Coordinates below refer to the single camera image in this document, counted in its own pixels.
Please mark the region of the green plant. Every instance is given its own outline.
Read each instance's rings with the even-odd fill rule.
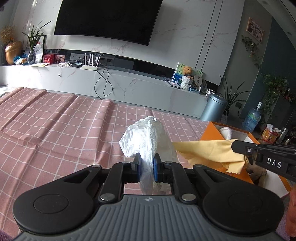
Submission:
[[[242,42],[244,43],[246,50],[248,52],[250,51],[249,58],[251,58],[255,62],[255,65],[256,67],[258,67],[258,69],[261,69],[262,59],[259,57],[257,47],[259,43],[254,43],[251,38],[246,37],[244,35],[242,35]]]
[[[29,39],[29,44],[30,44],[31,51],[34,51],[34,49],[35,49],[37,43],[39,42],[40,38],[44,35],[44,33],[40,33],[41,29],[44,26],[46,26],[47,24],[49,24],[50,22],[44,24],[41,28],[39,28],[39,26],[37,26],[36,28],[34,28],[34,25],[33,25],[33,28],[31,30],[30,36],[27,35],[26,33],[22,32]]]
[[[277,77],[271,74],[262,74],[263,82],[267,88],[263,98],[263,114],[270,115],[271,107],[276,102],[280,94],[284,94],[288,87],[288,80],[282,77]]]
[[[220,78],[221,78],[221,82],[222,82],[222,85],[223,85],[223,88],[224,88],[224,95],[222,95],[222,94],[220,94],[220,93],[219,93],[219,94],[222,95],[222,97],[227,101],[227,105],[226,105],[225,110],[226,110],[227,114],[229,114],[229,110],[230,110],[231,106],[232,106],[234,103],[236,103],[236,102],[238,102],[238,101],[240,101],[240,102],[247,102],[246,100],[237,99],[237,98],[238,98],[242,93],[248,93],[248,92],[250,92],[250,91],[242,91],[242,92],[238,92],[239,88],[244,84],[244,82],[243,82],[243,83],[241,83],[241,84],[239,85],[239,87],[237,87],[237,89],[235,90],[235,92],[234,92],[234,94],[233,94],[233,93],[232,93],[232,85],[230,86],[230,88],[228,88],[228,84],[227,84],[226,77],[224,76],[224,78],[222,78],[222,77],[220,76]]]

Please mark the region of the potted plant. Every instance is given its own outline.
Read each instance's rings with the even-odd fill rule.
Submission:
[[[217,94],[220,94],[227,101],[226,108],[225,108],[225,110],[223,112],[223,115],[221,117],[221,121],[224,124],[226,124],[227,117],[229,115],[229,110],[231,109],[231,106],[233,104],[235,104],[236,102],[238,102],[238,101],[240,101],[240,102],[247,102],[246,100],[238,99],[238,97],[242,93],[248,93],[248,92],[251,92],[251,91],[249,90],[249,91],[238,92],[238,90],[240,89],[240,87],[244,84],[244,82],[243,82],[243,83],[241,83],[239,85],[239,87],[237,87],[237,89],[235,90],[235,92],[232,93],[232,85],[230,86],[230,88],[228,88],[226,77],[223,76],[223,78],[222,78],[221,75],[220,75],[220,78],[221,78],[222,86],[224,88],[224,95],[222,95],[221,93],[217,93]]]
[[[37,43],[39,42],[40,38],[44,35],[44,33],[40,33],[40,31],[41,31],[41,29],[44,26],[46,26],[50,22],[44,24],[41,28],[39,28],[39,26],[37,26],[36,28],[34,28],[34,25],[33,25],[33,28],[31,30],[30,36],[27,35],[26,33],[22,32],[29,39],[29,45],[30,45],[30,52],[29,52],[29,55],[28,55],[28,64],[29,65],[34,64],[35,63],[35,60],[36,60],[36,54],[34,52],[34,49],[35,49]]]
[[[261,124],[266,124],[265,115],[269,116],[271,114],[271,107],[277,101],[279,95],[284,95],[288,88],[288,80],[271,74],[262,74],[262,76],[263,83],[266,84],[266,90],[262,101]]]

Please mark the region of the television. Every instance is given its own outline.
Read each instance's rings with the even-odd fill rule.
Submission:
[[[63,0],[55,35],[87,35],[148,45],[162,0]]]

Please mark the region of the hand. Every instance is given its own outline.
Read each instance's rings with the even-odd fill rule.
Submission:
[[[290,191],[290,202],[286,218],[286,232],[291,237],[296,237],[296,185]]]

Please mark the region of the small box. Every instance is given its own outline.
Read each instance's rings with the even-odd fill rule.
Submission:
[[[55,63],[65,62],[65,55],[55,55],[54,62]]]
[[[45,54],[43,57],[43,62],[52,64],[54,62],[54,54]]]
[[[260,141],[265,141],[267,143],[273,144],[278,136],[280,136],[280,130],[274,129],[273,125],[267,124],[260,137]]]

